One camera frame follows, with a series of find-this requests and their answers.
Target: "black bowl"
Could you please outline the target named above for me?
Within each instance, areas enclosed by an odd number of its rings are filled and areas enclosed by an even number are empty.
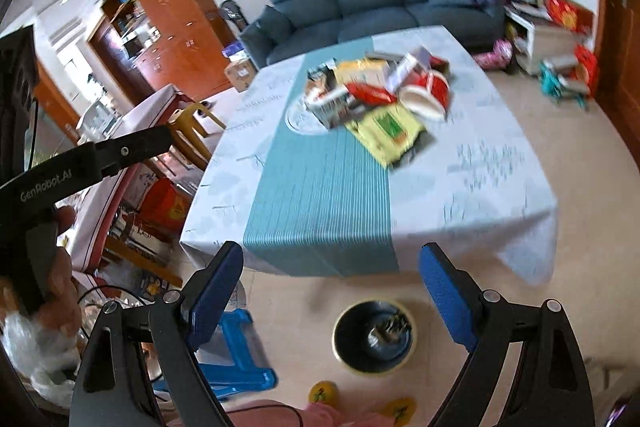
[[[393,343],[372,341],[372,329],[397,313],[404,315],[410,328]],[[382,375],[406,362],[415,348],[416,334],[414,318],[399,303],[360,302],[344,311],[335,324],[334,355],[358,373]]]

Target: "hand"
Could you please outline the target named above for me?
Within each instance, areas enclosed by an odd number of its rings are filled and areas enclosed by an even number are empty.
[[[70,206],[62,206],[56,213],[58,229],[65,232],[76,220],[76,212]],[[78,305],[78,293],[71,280],[71,258],[66,250],[58,247],[49,273],[49,290],[53,298],[44,303],[36,313],[36,319],[45,327],[60,330],[67,337],[74,337],[80,328],[82,313]],[[0,321],[4,323],[8,313],[18,310],[18,299],[11,281],[0,278]]]

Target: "teal table runner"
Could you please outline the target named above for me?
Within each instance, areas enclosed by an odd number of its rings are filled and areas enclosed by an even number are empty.
[[[355,60],[371,38],[305,56],[286,107],[304,93],[306,71]],[[316,135],[278,124],[244,230],[253,254],[288,275],[343,277],[397,271],[387,172],[345,128]]]

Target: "beige tile floor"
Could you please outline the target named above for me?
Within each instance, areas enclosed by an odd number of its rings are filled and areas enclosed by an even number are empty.
[[[524,128],[559,200],[556,270],[543,287],[530,287],[499,261],[465,259],[481,288],[494,288],[512,302],[564,305],[583,356],[640,363],[640,176],[612,124],[596,105],[583,112],[574,103],[557,107],[527,76],[491,74]],[[189,264],[180,266],[187,275]],[[344,410],[375,409],[405,395],[418,400],[412,425],[427,425],[456,378],[466,352],[452,342],[415,274],[354,279],[294,279],[245,271],[248,308],[271,366],[276,389],[236,400],[268,398],[303,407],[318,380],[335,381]],[[370,296],[399,299],[418,322],[411,362],[384,378],[352,375],[334,359],[335,319],[351,303]],[[518,352],[511,349],[498,392],[485,416],[494,425],[511,383]]]

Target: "red bag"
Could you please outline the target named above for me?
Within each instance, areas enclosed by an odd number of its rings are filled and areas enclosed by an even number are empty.
[[[576,76],[589,86],[591,96],[594,97],[598,88],[598,59],[587,48],[579,45],[576,46],[574,55],[580,62]]]
[[[575,33],[591,35],[593,12],[571,0],[546,0],[546,10],[553,22]]]

